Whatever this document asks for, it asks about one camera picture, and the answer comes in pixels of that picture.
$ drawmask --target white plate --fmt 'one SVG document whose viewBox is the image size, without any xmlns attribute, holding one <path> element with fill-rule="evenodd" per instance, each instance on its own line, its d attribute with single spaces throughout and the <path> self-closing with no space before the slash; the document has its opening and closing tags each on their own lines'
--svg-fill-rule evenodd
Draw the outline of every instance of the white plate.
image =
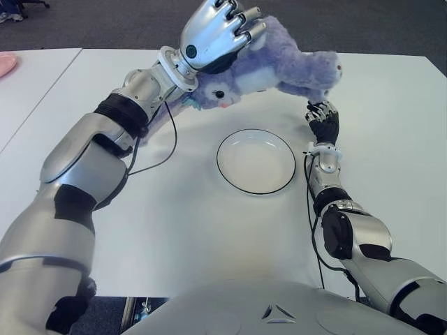
<svg viewBox="0 0 447 335">
<path fill-rule="evenodd" d="M 229 135 L 217 150 L 217 166 L 234 187 L 268 194 L 285 187 L 295 174 L 295 156 L 278 136 L 258 129 Z"/>
</svg>

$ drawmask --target plush toy face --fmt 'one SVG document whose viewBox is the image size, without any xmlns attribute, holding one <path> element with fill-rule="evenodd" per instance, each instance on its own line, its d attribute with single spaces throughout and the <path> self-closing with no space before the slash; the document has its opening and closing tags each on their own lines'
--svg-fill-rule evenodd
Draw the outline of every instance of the plush toy face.
<svg viewBox="0 0 447 335">
<path fill-rule="evenodd" d="M 215 107 L 227 108 L 241 99 L 241 92 L 235 86 L 231 71 L 217 75 L 198 75 L 199 86 L 185 97 L 183 105 L 190 105 L 198 110 Z"/>
</svg>

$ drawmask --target stuffed animal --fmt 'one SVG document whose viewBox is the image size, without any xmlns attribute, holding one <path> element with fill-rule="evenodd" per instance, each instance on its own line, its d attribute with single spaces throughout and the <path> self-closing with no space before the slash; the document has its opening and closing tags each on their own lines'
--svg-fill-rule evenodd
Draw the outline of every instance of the stuffed animal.
<svg viewBox="0 0 447 335">
<path fill-rule="evenodd" d="M 277 18 L 262 20 L 267 24 L 266 32 L 242 50 L 227 71 L 199 73 L 198 88 L 169 104 L 173 116 L 188 106 L 198 110 L 225 108 L 238 103 L 244 94 L 272 87 L 305 96 L 313 103 L 327 100 L 329 90 L 342 76 L 337 53 L 302 53 Z M 169 120 L 165 110 L 160 110 L 156 118 L 146 138 Z"/>
</svg>

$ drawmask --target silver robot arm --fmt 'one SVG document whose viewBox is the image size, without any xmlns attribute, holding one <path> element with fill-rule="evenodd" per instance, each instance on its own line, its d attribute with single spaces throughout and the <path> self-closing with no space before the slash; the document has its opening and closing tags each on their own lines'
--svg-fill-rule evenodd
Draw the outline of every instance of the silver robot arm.
<svg viewBox="0 0 447 335">
<path fill-rule="evenodd" d="M 447 332 L 447 285 L 419 264 L 391 256 L 385 224 L 349 197 L 339 179 L 338 112 L 329 102 L 308 105 L 318 144 L 309 148 L 314 211 L 326 251 L 341 261 L 372 306 L 428 334 Z"/>
<path fill-rule="evenodd" d="M 151 68 L 129 73 L 47 157 L 36 198 L 0 243 L 0 334 L 67 334 L 84 313 L 96 289 L 89 279 L 91 214 L 126 184 L 121 158 L 161 104 L 196 89 L 198 71 L 226 70 L 263 32 L 264 23 L 251 24 L 261 16 L 258 8 L 237 7 L 233 0 L 206 0 L 185 26 L 179 50 L 164 47 Z"/>
</svg>

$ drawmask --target wire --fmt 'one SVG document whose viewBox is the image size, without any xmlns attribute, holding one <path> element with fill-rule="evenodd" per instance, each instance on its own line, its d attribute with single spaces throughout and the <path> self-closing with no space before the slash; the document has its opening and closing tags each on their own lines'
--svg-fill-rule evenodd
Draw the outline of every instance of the wire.
<svg viewBox="0 0 447 335">
<path fill-rule="evenodd" d="M 322 263 L 329 270 L 343 272 L 343 274 L 346 276 L 348 281 L 350 281 L 354 285 L 356 301 L 357 302 L 361 302 L 360 301 L 360 288 L 358 286 L 357 281 L 352 276 L 351 272 L 349 272 L 348 270 L 346 270 L 343 267 L 331 267 L 328 263 L 325 262 L 325 260 L 321 257 L 320 253 L 318 252 L 318 248 L 317 248 L 316 240 L 315 240 L 315 231 L 316 231 L 316 225 L 318 223 L 318 216 L 315 216 L 314 224 L 312 225 L 312 220 L 311 220 L 311 215 L 310 215 L 310 205 L 309 205 L 309 194 L 311 194 L 312 199 L 315 201 L 314 194 L 313 194 L 312 190 L 310 189 L 310 176 L 312 174 L 312 167 L 314 166 L 314 161 L 315 161 L 315 156 L 312 155 L 312 161 L 311 161 L 311 164 L 310 164 L 311 170 L 310 170 L 309 175 L 308 175 L 307 174 L 307 156 L 305 156 L 305 162 L 304 162 L 304 167 L 305 168 L 304 168 L 304 171 L 305 171 L 305 178 L 306 178 L 306 183 L 307 183 L 307 190 L 306 190 L 307 217 L 309 219 L 309 225 L 311 226 L 312 247 L 314 248 L 314 252 L 315 252 L 316 258 L 318 260 L 318 267 L 320 269 L 321 285 L 323 286 L 323 288 L 325 288 L 324 287 L 323 274 L 322 274 L 322 271 L 321 271 L 321 264 L 320 263 Z"/>
<path fill-rule="evenodd" d="M 177 127 L 175 126 L 174 118 L 173 118 L 173 115 L 170 112 L 170 109 L 169 109 L 169 106 L 168 106 L 167 102 L 165 102 L 165 106 L 166 106 L 166 109 L 168 110 L 170 120 L 173 123 L 173 127 L 174 127 L 175 141 L 174 141 L 173 149 L 169 153 L 168 157 L 163 159 L 160 163 L 151 165 L 149 167 L 145 167 L 144 169 L 140 169 L 140 170 L 137 170 L 135 172 L 131 172 L 131 168 L 133 168 L 133 166 L 135 165 L 136 156 L 137 156 L 137 152 L 138 152 L 138 145 L 140 145 L 140 138 L 137 138 L 137 140 L 135 142 L 135 149 L 133 150 L 132 161 L 131 161 L 131 164 L 129 165 L 129 168 L 128 168 L 128 170 L 130 172 L 130 173 L 128 173 L 128 176 L 133 176 L 133 175 L 135 175 L 137 173 L 140 173 L 140 172 L 143 172 L 143 171 L 148 171 L 150 169 L 156 168 L 157 166 L 160 166 L 161 164 L 165 163 L 174 154 L 174 151 L 177 148 L 177 140 L 178 140 Z"/>
<path fill-rule="evenodd" d="M 131 164 L 129 165 L 129 167 L 127 168 L 127 170 L 130 172 L 133 169 L 133 166 L 135 165 L 135 161 L 137 160 L 137 151 L 138 151 L 138 147 L 140 146 L 140 141 L 141 141 L 141 137 L 138 136 L 137 140 L 135 141 L 135 149 L 133 150 L 133 155 L 132 155 L 132 161 Z"/>
<path fill-rule="evenodd" d="M 315 156 L 312 155 L 312 162 L 310 164 L 310 166 L 312 166 L 314 164 L 314 160 L 315 160 Z M 309 206 L 309 192 L 310 192 L 310 187 L 309 187 L 309 180 L 310 180 L 310 174 L 312 173 L 312 169 L 310 170 L 309 176 L 307 176 L 307 156 L 305 156 L 305 177 L 306 177 L 306 185 L 307 185 L 307 190 L 306 190 L 306 201 L 307 201 L 307 218 L 309 219 L 309 227 L 310 227 L 310 231 L 312 233 L 312 224 L 311 224 L 311 219 L 310 219 L 310 206 Z M 318 256 L 316 257 L 316 261 L 318 262 L 318 270 L 320 271 L 320 279 L 321 279 L 321 287 L 323 289 L 325 289 L 325 285 L 324 285 L 324 279 L 323 279 L 323 271 L 321 271 L 321 262 L 318 258 Z"/>
</svg>

